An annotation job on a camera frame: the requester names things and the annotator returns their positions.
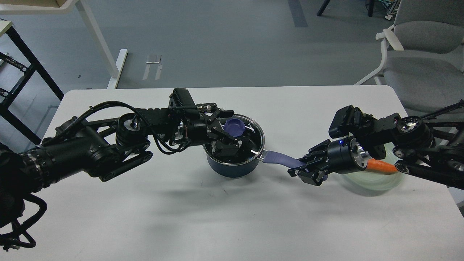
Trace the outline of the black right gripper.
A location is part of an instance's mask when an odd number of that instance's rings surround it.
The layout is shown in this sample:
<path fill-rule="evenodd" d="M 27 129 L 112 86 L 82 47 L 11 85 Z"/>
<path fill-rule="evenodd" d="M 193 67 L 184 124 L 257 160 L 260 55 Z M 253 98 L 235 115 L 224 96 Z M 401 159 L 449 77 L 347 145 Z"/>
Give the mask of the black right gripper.
<path fill-rule="evenodd" d="M 358 143 L 356 138 L 323 141 L 308 149 L 298 160 L 296 167 L 288 170 L 291 177 L 299 177 L 309 185 L 320 186 L 327 180 L 327 174 L 348 174 L 364 171 L 370 159 L 369 153 Z"/>

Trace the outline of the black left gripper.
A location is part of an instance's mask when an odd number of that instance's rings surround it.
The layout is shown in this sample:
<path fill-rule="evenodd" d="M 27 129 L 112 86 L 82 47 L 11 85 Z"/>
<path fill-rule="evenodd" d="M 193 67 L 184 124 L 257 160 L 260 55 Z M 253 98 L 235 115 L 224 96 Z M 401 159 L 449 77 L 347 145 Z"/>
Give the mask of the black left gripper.
<path fill-rule="evenodd" d="M 177 130 L 177 144 L 212 143 L 214 157 L 235 157 L 241 148 L 244 136 L 230 138 L 220 122 L 220 119 L 230 118 L 234 114 L 234 110 L 223 110 L 218 107 L 207 107 L 207 112 L 203 109 L 177 109 L 177 116 L 181 120 Z"/>

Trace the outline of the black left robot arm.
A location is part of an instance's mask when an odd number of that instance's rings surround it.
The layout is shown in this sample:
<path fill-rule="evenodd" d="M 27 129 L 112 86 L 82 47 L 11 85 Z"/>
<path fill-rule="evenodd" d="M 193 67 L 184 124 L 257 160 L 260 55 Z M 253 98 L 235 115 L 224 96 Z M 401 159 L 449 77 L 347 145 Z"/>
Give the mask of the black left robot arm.
<path fill-rule="evenodd" d="M 2 248 L 36 246 L 27 230 L 47 210 L 36 192 L 81 171 L 106 182 L 132 170 L 152 158 L 149 136 L 165 155 L 204 144 L 218 146 L 221 156 L 236 155 L 245 142 L 245 124 L 233 115 L 214 103 L 142 109 L 108 101 L 28 151 L 15 153 L 2 144 L 1 227 L 12 226 L 1 235 Z"/>

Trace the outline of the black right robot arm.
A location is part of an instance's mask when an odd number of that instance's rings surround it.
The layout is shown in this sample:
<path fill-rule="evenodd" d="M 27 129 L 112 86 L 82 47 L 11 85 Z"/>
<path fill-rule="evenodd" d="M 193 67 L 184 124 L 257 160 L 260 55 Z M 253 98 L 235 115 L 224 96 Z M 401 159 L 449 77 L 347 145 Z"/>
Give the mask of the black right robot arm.
<path fill-rule="evenodd" d="M 330 140 L 308 150 L 302 166 L 288 174 L 320 186 L 330 173 L 365 171 L 369 158 L 386 157 L 385 144 L 393 144 L 401 173 L 463 189 L 463 120 L 439 120 L 437 116 L 463 108 L 463 100 L 422 117 L 394 113 L 376 119 L 352 105 L 339 109 L 330 125 Z"/>

